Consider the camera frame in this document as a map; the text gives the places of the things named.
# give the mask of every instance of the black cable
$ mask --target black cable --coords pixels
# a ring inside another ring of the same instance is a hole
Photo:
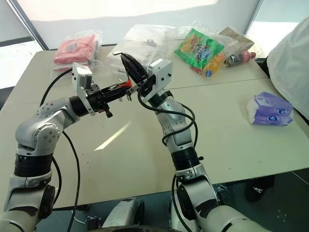
[[[46,97],[47,97],[47,94],[48,92],[50,91],[50,89],[53,87],[53,85],[61,78],[63,77],[65,74],[69,73],[72,71],[72,68],[66,70],[65,72],[63,72],[62,74],[60,74],[58,77],[56,77],[51,83],[50,85],[48,86],[47,90],[45,91],[43,97],[42,97],[42,100],[41,100],[41,103],[40,103],[40,106],[43,105]]]
[[[59,168],[59,166],[58,166],[58,164],[57,164],[57,162],[56,162],[56,160],[55,160],[54,156],[53,156],[52,161],[53,161],[53,163],[54,163],[54,166],[56,167],[56,170],[57,170],[57,173],[58,173],[58,182],[59,182],[59,184],[58,184],[57,194],[56,194],[56,196],[55,196],[55,200],[54,200],[54,204],[55,204],[55,203],[56,203],[56,201],[57,201],[57,199],[58,199],[58,197],[59,197],[59,195],[60,195],[60,192],[61,192],[62,177],[61,177],[61,171],[60,171],[60,168]]]
[[[182,116],[187,117],[188,119],[191,120],[191,122],[189,123],[189,125],[187,125],[186,127],[182,128],[181,130],[174,131],[174,132],[171,132],[171,133],[169,133],[169,134],[166,134],[166,135],[162,138],[162,143],[163,143],[165,146],[167,145],[166,142],[165,142],[165,139],[166,139],[167,137],[170,137],[170,136],[172,136],[172,135],[181,133],[181,132],[183,132],[183,131],[189,129],[193,124],[195,125],[195,129],[197,129],[197,125],[196,125],[196,123],[195,123],[195,115],[194,115],[193,111],[192,111],[189,107],[187,107],[187,106],[185,106],[185,105],[182,104],[182,106],[183,106],[184,108],[186,108],[188,111],[190,111],[190,113],[192,114],[192,117],[189,116],[189,115],[187,115],[187,114],[185,114],[185,113],[182,113],[182,112],[171,111],[171,110],[162,110],[162,109],[154,108],[154,107],[151,107],[151,106],[146,105],[146,104],[142,101],[142,99],[141,99],[141,93],[142,93],[142,92],[143,92],[143,87],[140,87],[140,89],[139,89],[139,91],[138,91],[138,94],[137,94],[137,97],[138,97],[138,100],[139,100],[140,104],[141,104],[143,107],[145,107],[146,109],[151,110],[151,111],[155,111],[155,112],[160,112],[160,113],[174,114],[174,115],[182,115]],[[194,139],[194,147],[196,146],[196,143],[197,143],[197,130],[196,130],[195,139]]]
[[[40,106],[42,106],[42,105],[44,104],[44,101],[45,101],[45,99],[46,99],[46,97],[47,97],[47,94],[48,94],[48,92],[50,91],[50,89],[53,87],[53,85],[54,85],[61,77],[63,77],[65,74],[67,74],[67,73],[69,73],[69,72],[71,72],[71,71],[72,71],[72,69],[66,70],[65,72],[63,72],[63,73],[61,73],[59,76],[57,76],[57,77],[50,83],[50,85],[48,86],[48,88],[46,89],[46,91],[45,91],[45,93],[44,93],[44,95],[43,95],[43,97],[42,97]],[[60,168],[59,168],[59,166],[58,166],[58,164],[57,164],[57,161],[56,161],[56,159],[55,159],[54,157],[53,157],[53,159],[52,159],[52,162],[53,162],[54,166],[56,167],[56,171],[57,171],[57,175],[58,175],[58,183],[59,183],[59,184],[58,184],[57,194],[56,194],[55,200],[54,200],[54,204],[55,204],[56,201],[57,201],[57,199],[58,199],[58,197],[59,197],[59,195],[60,195],[60,192],[61,192],[61,187],[62,187],[62,176],[61,176]]]
[[[69,73],[72,71],[72,68],[71,69],[68,69],[66,70],[65,72],[63,72],[62,74],[60,74],[59,76],[57,76],[52,82],[51,84],[48,86],[47,90],[45,91],[43,97],[42,97],[42,100],[41,100],[41,103],[40,103],[40,106],[44,104],[44,101],[47,97],[47,94],[48,92],[50,91],[50,89],[53,87],[53,85],[61,78],[63,77],[65,74]],[[78,160],[78,156],[77,156],[77,153],[76,153],[76,150],[75,150],[75,147],[71,141],[71,139],[69,138],[69,136],[63,131],[62,132],[63,135],[67,138],[69,144],[71,145],[71,148],[73,150],[73,153],[74,153],[74,156],[75,156],[75,159],[76,159],[76,166],[77,166],[77,190],[76,190],[76,196],[75,196],[75,203],[74,203],[74,208],[73,208],[73,212],[72,212],[72,216],[71,216],[71,219],[70,219],[70,223],[69,223],[69,226],[68,226],[68,232],[71,230],[71,227],[72,227],[72,223],[73,223],[73,220],[74,220],[74,217],[75,217],[75,213],[76,213],[76,209],[77,209],[77,203],[78,203],[78,196],[79,196],[79,188],[80,188],[80,184],[81,184],[81,171],[80,171],[80,166],[79,166],[79,160]],[[53,163],[56,167],[56,170],[57,170],[57,174],[58,174],[58,179],[59,179],[59,186],[58,186],[58,191],[57,191],[57,194],[55,196],[55,200],[54,200],[54,204],[56,203],[56,200],[58,199],[59,195],[60,195],[60,191],[61,191],[61,186],[62,186],[62,176],[61,176],[61,171],[59,169],[59,166],[55,160],[55,158],[53,157]]]
[[[183,227],[185,227],[185,229],[188,231],[188,232],[192,232],[192,230],[187,226],[187,224],[184,222],[183,218],[181,217],[179,211],[178,211],[178,208],[177,208],[177,204],[176,204],[176,201],[175,201],[175,190],[174,190],[174,186],[175,186],[175,180],[176,180],[176,175],[174,175],[173,177],[173,181],[172,181],[172,202],[173,202],[173,205],[174,205],[174,208],[175,208],[175,212],[177,214],[177,217],[179,218],[179,221],[182,223]]]
[[[162,109],[157,109],[157,108],[154,108],[154,107],[151,107],[151,106],[148,106],[147,104],[145,104],[142,99],[141,99],[141,93],[143,92],[143,87],[141,87],[138,91],[138,100],[140,102],[140,104],[145,107],[146,109],[149,109],[151,111],[155,111],[155,112],[160,112],[160,113],[166,113],[166,114],[174,114],[174,115],[182,115],[184,117],[187,117],[188,119],[191,120],[191,122],[189,123],[188,126],[184,127],[183,129],[181,130],[178,130],[178,131],[174,131],[172,133],[169,133],[167,135],[165,135],[163,138],[162,138],[162,143],[166,146],[166,142],[165,142],[165,139],[171,135],[175,135],[175,134],[178,134],[178,133],[181,133],[187,129],[189,129],[192,125],[194,125],[195,127],[195,138],[194,138],[194,147],[197,145],[197,137],[198,137],[198,129],[197,129],[197,124],[195,122],[195,115],[194,115],[194,112],[187,106],[183,105],[182,106],[187,109],[191,115],[187,115],[185,113],[181,113],[181,112],[177,112],[177,111],[170,111],[170,110],[162,110]],[[174,175],[173,177],[173,181],[172,181],[172,202],[173,202],[173,205],[174,205],[174,208],[175,208],[175,212],[177,214],[177,217],[179,218],[179,221],[182,223],[183,227],[185,227],[185,229],[188,231],[188,232],[192,232],[191,229],[187,226],[187,224],[184,222],[183,218],[181,217],[179,211],[178,211],[178,207],[176,205],[176,201],[175,201],[175,191],[174,191],[174,186],[175,186],[175,180],[176,180],[176,175]]]
[[[68,226],[68,229],[67,229],[67,232],[70,232],[71,227],[72,227],[72,223],[74,221],[76,209],[77,209],[78,196],[79,196],[79,188],[80,188],[80,185],[81,185],[81,170],[80,170],[80,166],[79,166],[78,156],[77,156],[77,153],[75,151],[75,148],[74,148],[74,145],[73,145],[71,139],[69,138],[69,136],[64,131],[62,133],[68,139],[68,142],[71,145],[71,148],[73,150],[73,153],[74,153],[74,156],[75,156],[75,159],[76,159],[76,167],[77,167],[77,190],[76,190],[76,196],[75,196],[75,203],[74,203],[74,207],[73,207],[73,212],[72,212],[72,215],[71,215],[70,223],[69,223],[69,226]]]

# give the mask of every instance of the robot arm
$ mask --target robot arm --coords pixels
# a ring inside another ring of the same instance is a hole
[[[184,108],[169,91],[163,90],[171,81],[172,63],[157,60],[147,73],[130,55],[121,53],[121,59],[128,76],[136,83],[134,87],[128,80],[99,89],[91,85],[90,70],[74,64],[72,82],[78,96],[42,105],[36,115],[18,127],[15,170],[0,217],[0,230],[31,232],[39,220],[51,214],[55,188],[48,183],[53,152],[61,132],[86,114],[105,112],[111,117],[109,102],[124,95],[130,99],[131,94],[138,91],[142,105],[147,107],[148,102],[152,110],[155,109],[162,126],[164,143],[171,153],[177,181],[181,183],[176,192],[183,217],[195,221],[204,232],[266,232],[233,208],[218,204],[197,157]]]
[[[78,96],[62,98],[40,106],[34,116],[16,130],[18,142],[15,169],[0,217],[0,231],[32,232],[53,209],[55,187],[49,185],[51,163],[62,131],[86,114],[105,112],[108,103],[126,95],[130,80],[104,89],[91,85],[88,67],[75,63],[72,82]]]
[[[170,61],[157,60],[150,65],[147,74],[131,56],[120,54],[127,74],[137,83],[130,89],[130,93],[138,91],[139,97],[143,96],[141,104],[148,102],[152,106],[151,110],[155,108],[184,113],[183,106],[174,100],[171,93],[163,91],[171,81],[172,63]],[[193,224],[197,225],[196,232],[199,228],[204,232],[267,232],[268,230],[249,220],[237,210],[219,205],[216,192],[206,175],[203,164],[197,157],[190,130],[182,131],[187,126],[185,117],[166,111],[154,111],[164,135],[179,131],[166,138],[166,146],[172,156],[177,181],[181,183],[176,192],[182,215],[187,221],[195,222]],[[175,225],[173,229],[186,231],[178,224],[172,222],[172,225]]]

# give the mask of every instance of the green snack bag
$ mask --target green snack bag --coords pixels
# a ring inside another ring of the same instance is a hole
[[[194,71],[202,74],[204,67],[223,48],[222,44],[211,37],[191,29],[174,53],[188,63]]]

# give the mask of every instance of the red package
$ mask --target red package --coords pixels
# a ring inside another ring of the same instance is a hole
[[[64,41],[55,53],[55,64],[88,61],[94,57],[96,35]]]

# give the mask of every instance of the packet of tissues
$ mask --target packet of tissues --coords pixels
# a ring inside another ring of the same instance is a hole
[[[262,92],[247,103],[251,124],[286,126],[293,121],[293,106],[271,93]]]

